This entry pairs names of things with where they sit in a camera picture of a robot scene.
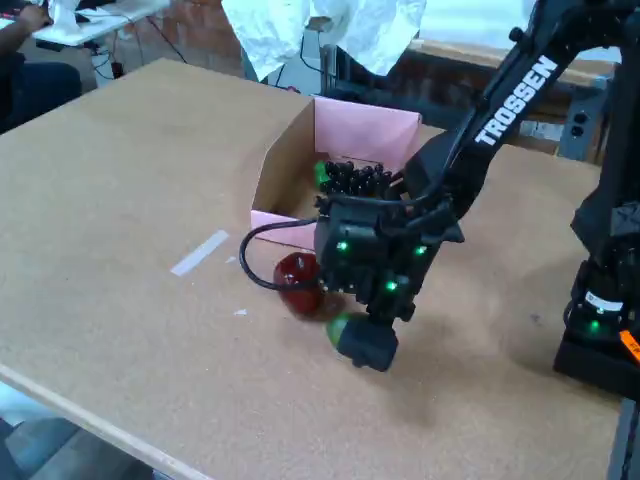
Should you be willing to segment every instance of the white tape strip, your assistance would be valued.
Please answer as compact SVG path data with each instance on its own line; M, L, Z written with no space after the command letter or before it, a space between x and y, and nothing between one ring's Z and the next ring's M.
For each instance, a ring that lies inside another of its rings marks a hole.
M171 269L171 273L182 277L193 270L202 260L207 258L211 252L218 248L222 242L229 238L229 234L224 230L218 230L209 237L209 240L196 248L189 255L184 257L180 263Z

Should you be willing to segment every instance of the metal table leg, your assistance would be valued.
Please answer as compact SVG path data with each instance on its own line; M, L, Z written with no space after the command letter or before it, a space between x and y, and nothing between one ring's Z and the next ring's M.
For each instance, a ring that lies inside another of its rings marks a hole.
M608 89L576 89L565 122L558 155L584 162L588 160L605 110Z
M640 478L640 441L636 441L640 410L635 402L624 399L620 420L609 459L607 480Z

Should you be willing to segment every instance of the white paper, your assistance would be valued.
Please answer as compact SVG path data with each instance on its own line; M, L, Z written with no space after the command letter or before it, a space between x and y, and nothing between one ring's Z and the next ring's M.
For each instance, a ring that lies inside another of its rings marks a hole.
M418 33L426 0L223 0L229 23L259 80L300 52L311 17L328 17L322 43L338 45L386 75Z
M66 34L80 31L76 22L76 8L80 0L49 0L49 16L53 20L53 28L62 30Z
M510 49L513 27L526 30L535 0L429 0L420 24L420 38ZM617 48L581 53L583 60L620 62Z

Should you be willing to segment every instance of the cable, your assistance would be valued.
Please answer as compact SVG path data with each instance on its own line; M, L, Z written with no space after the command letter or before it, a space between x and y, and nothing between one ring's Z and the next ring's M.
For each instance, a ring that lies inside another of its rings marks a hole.
M276 79L276 83L273 85L274 87L280 88L278 87L278 84L280 83L280 77L282 76L283 70L284 70L284 65L282 65L282 68L280 69L280 73L278 73L278 78Z
M247 263L246 255L247 255L247 246L249 242L253 240L253 238L263 232L268 232L270 230L278 230L281 228L291 228L291 227L302 227L304 225L311 225L318 221L317 218L309 218L306 220L294 220L290 222L278 222L278 223L270 223L268 225L263 225L258 228L254 228L242 239L240 242L240 252L238 254L238 261L240 262L240 266L244 273L251 279L252 282L261 286L262 288L267 288L269 290L276 290L279 292L290 292L294 290L307 290L309 288L315 287L318 284L319 276L308 280L306 282L296 283L294 285L278 285L276 283L267 282L266 280L258 277L253 270L249 267Z
M320 32L318 31L318 50L320 50ZM333 79L336 79L336 76L329 73L329 72L324 72L322 70L320 70L319 68L316 67L312 67L311 65L309 65L307 63L307 61L302 57L302 52L304 51L304 35L302 35L302 43L300 44L300 60L302 60L302 63L304 63L305 67L310 68L311 70L318 72L322 75L329 75L330 77L333 77Z
M122 17L129 20L129 24L133 27L133 33L136 36L136 42L138 43L138 52L140 53L140 66L144 65L144 55L142 53L142 44L140 43L140 35L138 34L138 27L131 17L123 13L107 13L106 15L102 15L102 14L94 15L92 13L84 13L84 11L82 15L84 15L87 18Z
M100 65L94 65L93 66L93 70L100 75L102 78L104 78L105 80L115 80L115 77L107 77L105 75L102 74L102 72L100 72L98 69L104 67L107 63L110 63L111 61L116 61L116 48L118 46L118 33L115 32L113 35L113 44L111 45L111 51L107 52L107 59L102 62Z
M180 59L181 59L184 63L186 63L187 65L189 65L189 62L187 62L187 61L185 60L185 58L184 58L184 56L182 55L182 53L180 53L180 51L176 48L176 46L175 46L173 43L171 43L171 40L169 40L169 39L167 38L167 36L164 34L164 32L163 32L163 31L158 27L158 25L156 25L156 22L154 22L153 20L151 20L151 18L149 18L149 17L147 17L147 22L149 22L149 23L153 26L153 28L155 28L155 29L156 29L156 31L160 34L160 36L161 36L162 38L164 38L164 41L165 41L165 42L167 42L167 44L171 47L171 49L172 49L174 52L176 52L176 55L178 55L178 56L180 57Z

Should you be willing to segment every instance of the cardboard box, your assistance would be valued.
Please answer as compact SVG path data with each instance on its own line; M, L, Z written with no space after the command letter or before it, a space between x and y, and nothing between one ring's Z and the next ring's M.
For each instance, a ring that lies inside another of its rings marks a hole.
M251 227L317 215L317 161L353 160L401 169L419 149L420 115L316 97L267 151L251 210ZM259 238L313 250L315 224Z

